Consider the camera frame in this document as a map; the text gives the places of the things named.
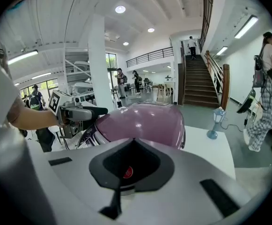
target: staircase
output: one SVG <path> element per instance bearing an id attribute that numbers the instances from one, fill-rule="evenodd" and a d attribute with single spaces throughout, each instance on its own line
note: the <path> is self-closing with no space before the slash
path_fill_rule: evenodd
<path id="1" fill-rule="evenodd" d="M 184 104 L 220 107 L 211 75 L 200 55 L 195 60 L 186 56 Z"/>

